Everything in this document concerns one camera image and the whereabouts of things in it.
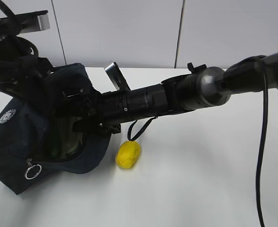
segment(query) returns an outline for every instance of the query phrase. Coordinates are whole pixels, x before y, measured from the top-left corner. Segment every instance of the navy fabric bag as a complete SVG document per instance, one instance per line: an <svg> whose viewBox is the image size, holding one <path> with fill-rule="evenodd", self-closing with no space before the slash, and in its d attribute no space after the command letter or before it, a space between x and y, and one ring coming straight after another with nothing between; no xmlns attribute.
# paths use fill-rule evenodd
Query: navy fabric bag
<svg viewBox="0 0 278 227"><path fill-rule="evenodd" d="M49 83L54 92L65 88L83 88L86 94L98 93L81 64L57 68ZM45 143L53 130L51 116L43 116L28 103L13 98L0 113L0 181L15 194L57 171L83 174L99 165L107 150L110 135L85 134L68 158L46 158ZM25 173L30 164L42 167L40 174L28 180Z"/></svg>

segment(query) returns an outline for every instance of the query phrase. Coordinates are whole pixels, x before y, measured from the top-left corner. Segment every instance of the white logo patch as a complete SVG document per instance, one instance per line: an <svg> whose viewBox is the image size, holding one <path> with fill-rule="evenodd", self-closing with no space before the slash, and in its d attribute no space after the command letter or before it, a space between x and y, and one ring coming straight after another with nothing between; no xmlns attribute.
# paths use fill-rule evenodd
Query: white logo patch
<svg viewBox="0 0 278 227"><path fill-rule="evenodd" d="M16 109L11 109L8 110L3 116L0 118L0 124L4 124L8 122L15 114L17 110Z"/></svg>

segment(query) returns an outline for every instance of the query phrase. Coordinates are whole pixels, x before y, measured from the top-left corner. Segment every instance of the yellow lemon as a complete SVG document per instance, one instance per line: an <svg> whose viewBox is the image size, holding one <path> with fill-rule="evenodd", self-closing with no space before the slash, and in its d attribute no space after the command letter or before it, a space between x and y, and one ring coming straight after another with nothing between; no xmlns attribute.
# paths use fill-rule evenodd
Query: yellow lemon
<svg viewBox="0 0 278 227"><path fill-rule="evenodd" d="M116 155L116 164L124 169L130 169L141 154L141 146L135 141L126 141L120 146Z"/></svg>

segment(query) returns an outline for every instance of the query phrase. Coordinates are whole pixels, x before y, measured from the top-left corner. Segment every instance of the zipper pull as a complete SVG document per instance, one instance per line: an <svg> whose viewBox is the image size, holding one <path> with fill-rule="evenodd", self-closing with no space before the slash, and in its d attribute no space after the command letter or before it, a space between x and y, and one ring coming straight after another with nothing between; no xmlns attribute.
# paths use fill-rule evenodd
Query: zipper pull
<svg viewBox="0 0 278 227"><path fill-rule="evenodd" d="M28 179L28 180L31 180L31 179L36 178L36 177L40 174L40 172L42 171L42 166L39 165L39 164L33 165L33 164L31 164L32 161L33 161L32 158L28 158L28 159L26 160L27 165L28 165L28 168L27 168L27 170L26 170L24 176L25 176L25 178ZM37 172L33 177L28 177L29 171L32 170L33 168L35 168L36 166L39 167L38 172Z"/></svg>

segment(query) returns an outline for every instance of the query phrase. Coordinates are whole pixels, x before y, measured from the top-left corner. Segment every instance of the metal zipper ring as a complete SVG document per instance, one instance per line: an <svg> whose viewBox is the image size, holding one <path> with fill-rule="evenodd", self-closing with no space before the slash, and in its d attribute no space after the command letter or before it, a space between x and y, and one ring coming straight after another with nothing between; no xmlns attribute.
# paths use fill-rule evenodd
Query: metal zipper ring
<svg viewBox="0 0 278 227"><path fill-rule="evenodd" d="M39 171L38 171L33 177L28 177L27 174L29 173L29 171L30 171L31 169L35 168L36 166L38 166L38 167L40 168ZM39 164L36 164L36 165L34 165L34 166L30 166L30 167L26 170L24 176L25 176L26 179L32 180L32 179L36 178L36 177L40 174L41 171L42 171L42 166L39 165Z"/></svg>

